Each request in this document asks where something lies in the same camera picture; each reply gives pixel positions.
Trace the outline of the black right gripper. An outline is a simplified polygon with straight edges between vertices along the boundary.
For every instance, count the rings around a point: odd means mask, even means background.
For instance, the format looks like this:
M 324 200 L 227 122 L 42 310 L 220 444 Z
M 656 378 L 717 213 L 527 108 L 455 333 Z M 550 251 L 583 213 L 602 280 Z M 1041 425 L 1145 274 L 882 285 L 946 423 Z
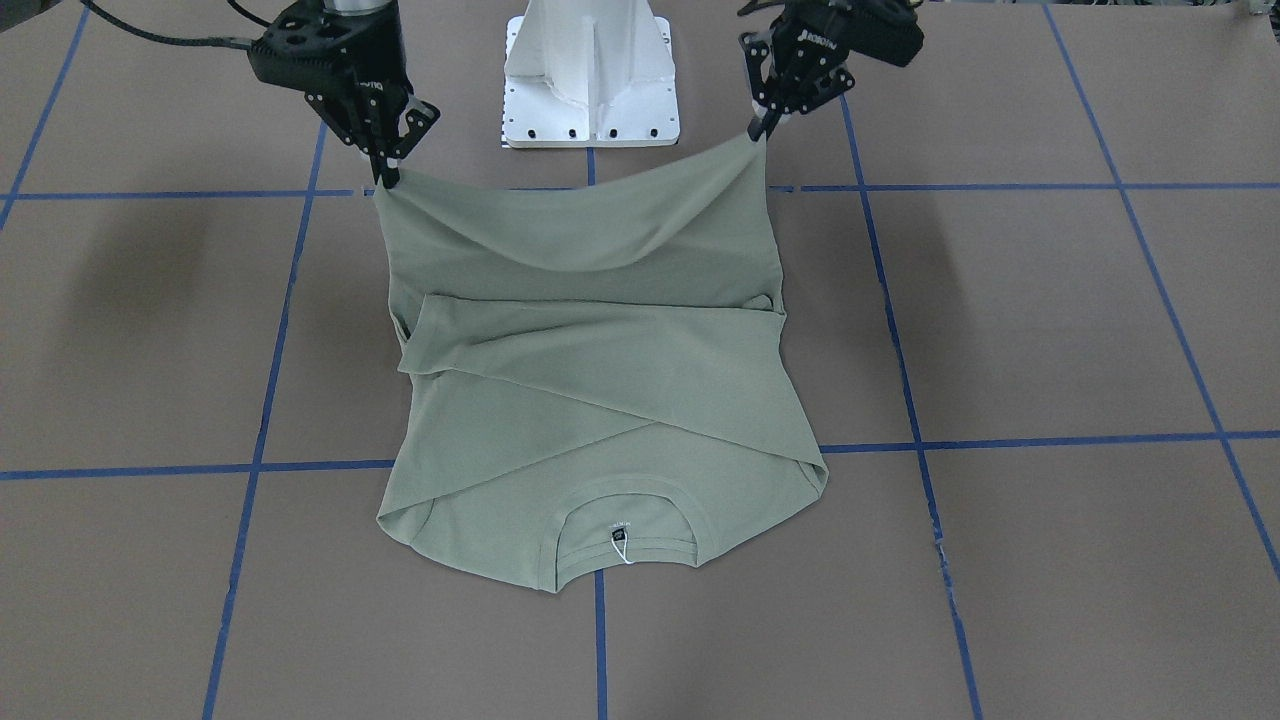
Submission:
M 372 160 L 393 190 L 406 159 L 439 119 L 407 74 L 397 1 L 294 1 L 248 50 L 255 76 L 300 91 L 337 138 Z

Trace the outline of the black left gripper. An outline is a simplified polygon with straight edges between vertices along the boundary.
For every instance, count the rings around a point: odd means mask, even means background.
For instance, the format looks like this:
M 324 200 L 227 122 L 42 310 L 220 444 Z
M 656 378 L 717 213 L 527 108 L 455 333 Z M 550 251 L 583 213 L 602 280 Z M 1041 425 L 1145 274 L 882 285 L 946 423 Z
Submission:
M 739 36 L 754 115 L 753 142 L 768 140 L 786 113 L 809 113 L 855 85 L 851 55 L 905 68 L 925 35 L 919 1 L 749 1 L 739 17 L 777 9 L 759 32 Z

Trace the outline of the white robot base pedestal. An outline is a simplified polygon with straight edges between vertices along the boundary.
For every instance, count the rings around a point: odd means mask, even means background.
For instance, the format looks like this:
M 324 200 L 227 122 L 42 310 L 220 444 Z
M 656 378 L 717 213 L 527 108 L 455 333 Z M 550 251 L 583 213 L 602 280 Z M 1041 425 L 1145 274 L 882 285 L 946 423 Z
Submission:
M 678 142 L 669 20 L 648 1 L 530 1 L 506 23 L 500 141 L 509 149 Z

